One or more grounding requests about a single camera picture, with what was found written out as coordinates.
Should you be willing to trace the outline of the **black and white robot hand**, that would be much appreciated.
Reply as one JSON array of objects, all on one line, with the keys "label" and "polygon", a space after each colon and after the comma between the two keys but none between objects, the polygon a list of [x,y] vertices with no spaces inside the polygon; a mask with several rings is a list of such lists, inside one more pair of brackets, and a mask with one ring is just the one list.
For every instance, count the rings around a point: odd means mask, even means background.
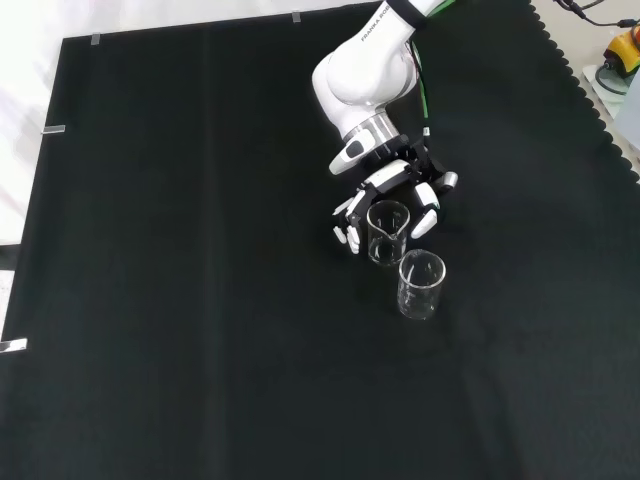
[{"label": "black and white robot hand", "polygon": [[396,141],[398,149],[391,154],[390,162],[371,173],[360,183],[355,194],[332,213],[335,237],[354,255],[360,253],[364,239],[362,224],[375,201],[411,187],[422,208],[421,216],[410,231],[411,238],[417,240],[439,223],[441,198],[457,185],[458,175],[443,170],[442,165],[431,158],[424,143],[410,146],[404,135]]}]

